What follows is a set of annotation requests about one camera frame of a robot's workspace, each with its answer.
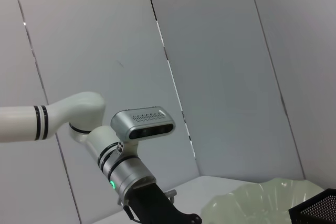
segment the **camera lens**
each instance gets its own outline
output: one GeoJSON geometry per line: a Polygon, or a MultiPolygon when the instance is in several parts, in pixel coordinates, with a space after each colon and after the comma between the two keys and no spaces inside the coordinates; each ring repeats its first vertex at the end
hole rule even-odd
{"type": "Polygon", "coordinates": [[[142,137],[165,134],[171,132],[173,128],[174,128],[173,124],[166,124],[166,125],[149,127],[145,129],[138,129],[131,132],[130,139],[137,139],[142,137]]]}

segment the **black mesh basket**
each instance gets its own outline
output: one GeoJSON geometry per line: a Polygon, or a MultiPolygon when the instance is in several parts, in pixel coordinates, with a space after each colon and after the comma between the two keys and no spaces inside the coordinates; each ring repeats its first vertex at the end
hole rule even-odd
{"type": "Polygon", "coordinates": [[[336,189],[327,189],[289,210],[292,224],[336,224],[336,189]]]}

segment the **panel seam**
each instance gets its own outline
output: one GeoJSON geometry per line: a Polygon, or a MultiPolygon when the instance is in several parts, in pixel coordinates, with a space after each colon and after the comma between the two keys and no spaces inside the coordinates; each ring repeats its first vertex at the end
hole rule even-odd
{"type": "MultiPolygon", "coordinates": [[[[195,150],[194,150],[193,142],[192,142],[192,139],[191,139],[191,136],[190,136],[190,133],[189,133],[189,129],[188,129],[188,126],[187,126],[186,118],[185,118],[184,113],[183,113],[182,104],[181,104],[181,101],[180,101],[180,97],[179,97],[179,95],[178,95],[179,93],[178,93],[178,91],[177,91],[176,83],[175,83],[175,80],[174,80],[174,76],[173,76],[172,68],[171,68],[171,66],[170,66],[170,62],[169,62],[169,58],[168,58],[168,54],[167,54],[167,51],[166,51],[166,48],[165,48],[165,45],[164,45],[164,41],[163,41],[163,37],[162,37],[162,34],[161,34],[161,30],[160,30],[159,22],[158,22],[158,20],[157,20],[157,16],[156,16],[156,12],[155,12],[155,9],[154,9],[153,1],[150,0],[150,2],[151,2],[151,5],[152,5],[152,9],[153,9],[153,13],[154,13],[154,17],[155,17],[156,25],[157,25],[157,28],[158,28],[159,33],[160,33],[160,37],[161,37],[161,42],[162,42],[163,50],[164,50],[164,53],[165,53],[165,56],[166,56],[166,59],[167,59],[167,62],[168,62],[168,66],[169,66],[170,74],[171,74],[172,81],[173,81],[173,84],[174,84],[175,92],[176,92],[176,95],[177,95],[178,103],[179,103],[179,105],[180,105],[180,109],[181,109],[181,113],[182,113],[182,117],[183,117],[184,125],[185,125],[185,128],[186,128],[188,137],[189,137],[189,141],[190,141],[191,149],[192,149],[193,154],[194,154],[194,158],[195,158],[195,160],[196,160],[197,158],[196,158],[196,154],[195,154],[195,150]]],[[[201,172],[200,172],[200,168],[199,168],[198,165],[197,165],[197,170],[198,170],[198,173],[201,174],[201,172]]]]}
{"type": "MultiPolygon", "coordinates": [[[[22,5],[21,5],[20,0],[17,0],[17,3],[18,3],[18,6],[19,6],[19,10],[20,10],[20,13],[21,13],[22,20],[23,20],[23,25],[25,26],[25,30],[26,30],[26,34],[27,34],[27,38],[28,38],[28,42],[29,42],[29,45],[30,45],[30,49],[31,49],[31,51],[32,51],[31,54],[33,55],[34,60],[35,60],[35,66],[36,66],[36,70],[37,70],[37,73],[38,73],[38,77],[39,77],[39,80],[40,80],[40,84],[41,84],[41,87],[42,87],[42,90],[43,90],[43,93],[44,93],[44,97],[45,97],[45,99],[46,99],[47,104],[49,105],[49,101],[48,101],[48,97],[47,97],[46,89],[45,89],[45,86],[44,86],[43,81],[42,81],[42,76],[41,76],[40,68],[39,68],[38,63],[37,63],[37,59],[36,59],[36,55],[35,55],[35,52],[34,52],[34,48],[33,48],[33,44],[32,44],[32,40],[31,40],[31,38],[30,38],[30,34],[29,34],[29,31],[28,31],[28,27],[27,27],[27,24],[26,24],[25,15],[24,15],[24,12],[23,12],[22,5]]],[[[65,169],[65,172],[66,172],[66,175],[67,175],[67,179],[68,179],[69,187],[70,187],[70,190],[71,190],[72,199],[73,199],[73,202],[74,202],[74,204],[75,204],[75,208],[76,208],[76,212],[77,212],[77,215],[78,215],[79,223],[81,224],[82,221],[81,221],[80,214],[79,214],[79,211],[78,211],[77,202],[76,202],[76,199],[75,199],[74,191],[73,191],[73,189],[72,189],[72,185],[71,185],[71,182],[70,182],[70,177],[69,177],[69,174],[68,174],[67,165],[66,165],[66,163],[65,163],[65,159],[64,159],[63,151],[62,151],[62,149],[61,149],[61,146],[60,146],[60,142],[59,142],[59,138],[58,138],[57,133],[55,133],[55,137],[56,137],[57,145],[58,145],[58,148],[59,148],[59,151],[60,151],[60,154],[61,154],[61,159],[62,159],[62,162],[63,162],[63,166],[64,166],[64,169],[65,169]]]]}
{"type": "Polygon", "coordinates": [[[298,155],[298,160],[299,160],[299,164],[300,164],[301,171],[302,171],[302,174],[303,174],[303,178],[307,179],[306,175],[304,173],[305,170],[303,169],[303,164],[302,164],[301,157],[300,157],[300,154],[299,154],[299,149],[298,149],[295,137],[294,137],[292,125],[291,125],[290,120],[289,120],[288,111],[286,109],[284,96],[282,95],[282,91],[281,91],[281,88],[280,88],[280,84],[279,84],[279,80],[278,80],[278,77],[277,77],[277,73],[275,71],[275,67],[274,67],[272,56],[271,56],[271,52],[270,52],[270,49],[269,49],[269,46],[268,46],[268,43],[267,43],[267,38],[266,38],[266,33],[265,33],[265,30],[264,30],[264,26],[262,25],[263,23],[261,22],[261,16],[260,16],[260,12],[259,12],[259,9],[258,9],[257,1],[256,0],[253,0],[253,1],[254,1],[255,6],[256,6],[256,11],[257,11],[257,14],[258,14],[258,19],[259,19],[261,30],[262,30],[262,35],[264,37],[264,41],[265,41],[265,44],[266,44],[268,56],[269,56],[269,59],[270,59],[270,62],[271,62],[272,70],[273,70],[273,73],[274,73],[274,76],[275,76],[275,79],[276,79],[276,83],[277,83],[277,86],[278,86],[278,90],[279,90],[279,93],[280,93],[281,103],[283,105],[283,108],[284,108],[284,111],[285,111],[285,116],[287,118],[287,122],[288,122],[288,125],[289,125],[289,128],[290,128],[290,133],[292,135],[294,146],[295,146],[295,149],[296,149],[296,153],[298,155]]]}

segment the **black stripe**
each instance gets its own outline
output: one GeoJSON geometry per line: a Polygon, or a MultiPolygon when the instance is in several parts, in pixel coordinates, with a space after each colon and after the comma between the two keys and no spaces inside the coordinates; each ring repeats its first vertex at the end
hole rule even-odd
{"type": "Polygon", "coordinates": [[[46,139],[48,136],[48,127],[49,127],[49,122],[48,122],[48,111],[45,106],[41,106],[44,114],[44,134],[42,139],[46,139]]]}
{"type": "Polygon", "coordinates": [[[110,158],[110,156],[112,155],[112,153],[113,153],[114,151],[115,151],[115,150],[112,150],[109,154],[107,154],[107,155],[105,156],[105,158],[103,159],[103,162],[101,162],[101,166],[100,166],[101,171],[103,171],[105,162],[110,158]]]}
{"type": "Polygon", "coordinates": [[[34,106],[35,113],[36,113],[36,136],[35,140],[38,140],[40,138],[41,134],[41,117],[40,117],[40,110],[38,109],[38,106],[34,106]]]}
{"type": "Polygon", "coordinates": [[[118,142],[115,142],[113,144],[110,144],[109,146],[107,146],[105,149],[103,149],[103,151],[100,153],[99,157],[98,157],[98,166],[100,167],[99,163],[101,158],[103,157],[103,155],[112,147],[115,147],[118,144],[118,142]]]}
{"type": "Polygon", "coordinates": [[[82,133],[82,134],[90,134],[90,133],[91,133],[91,131],[83,131],[83,130],[80,130],[80,129],[74,127],[71,123],[69,123],[69,126],[70,126],[70,128],[72,128],[74,131],[77,131],[77,132],[82,133]]]}
{"type": "Polygon", "coordinates": [[[135,155],[126,156],[126,157],[124,157],[124,158],[118,160],[117,162],[115,162],[115,164],[111,167],[111,169],[110,169],[110,171],[109,171],[109,174],[108,174],[108,176],[107,176],[108,179],[110,180],[110,178],[111,178],[111,174],[113,173],[114,169],[115,169],[118,165],[120,165],[122,162],[124,162],[124,161],[126,161],[126,160],[128,160],[128,159],[130,159],[130,158],[139,158],[139,157],[138,157],[138,156],[135,156],[135,155]]]}

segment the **camera vent grille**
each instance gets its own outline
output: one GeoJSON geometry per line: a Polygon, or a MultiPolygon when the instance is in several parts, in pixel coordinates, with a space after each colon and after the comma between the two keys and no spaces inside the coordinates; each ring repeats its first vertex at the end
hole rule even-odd
{"type": "Polygon", "coordinates": [[[152,121],[152,120],[164,119],[164,118],[166,118],[165,114],[162,114],[160,112],[133,116],[133,120],[137,122],[152,121]]]}

